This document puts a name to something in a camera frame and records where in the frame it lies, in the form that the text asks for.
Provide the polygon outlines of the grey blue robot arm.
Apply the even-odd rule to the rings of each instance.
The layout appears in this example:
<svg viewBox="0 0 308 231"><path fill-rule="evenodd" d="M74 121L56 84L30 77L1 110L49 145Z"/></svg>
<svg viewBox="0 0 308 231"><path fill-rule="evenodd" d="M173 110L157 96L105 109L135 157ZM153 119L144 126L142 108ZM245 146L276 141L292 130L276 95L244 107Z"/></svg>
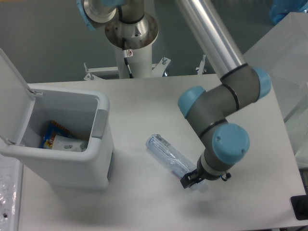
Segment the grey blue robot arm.
<svg viewBox="0 0 308 231"><path fill-rule="evenodd" d="M178 100L181 113L205 146L196 169L180 180L188 188L203 180L230 178L229 169L244 157L250 140L227 116L266 96L271 81L266 72L243 59L210 1L179 0L176 4L221 82L210 91L192 87ZM79 0L77 7L88 29L104 26L106 37L118 49L120 78L148 77L153 72L151 55L137 54L158 35L157 23L145 12L144 1Z"/></svg>

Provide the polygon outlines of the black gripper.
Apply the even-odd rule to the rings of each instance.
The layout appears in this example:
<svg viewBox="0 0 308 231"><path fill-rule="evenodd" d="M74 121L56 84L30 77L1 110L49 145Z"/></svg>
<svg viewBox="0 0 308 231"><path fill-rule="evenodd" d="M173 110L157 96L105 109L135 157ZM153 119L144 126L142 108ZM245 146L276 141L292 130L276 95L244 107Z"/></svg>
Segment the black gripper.
<svg viewBox="0 0 308 231"><path fill-rule="evenodd" d="M186 173L181 179L180 182L184 189L190 188L191 186L198 184L205 180L205 177L202 176L201 172L198 172L197 169L192 172Z"/></svg>

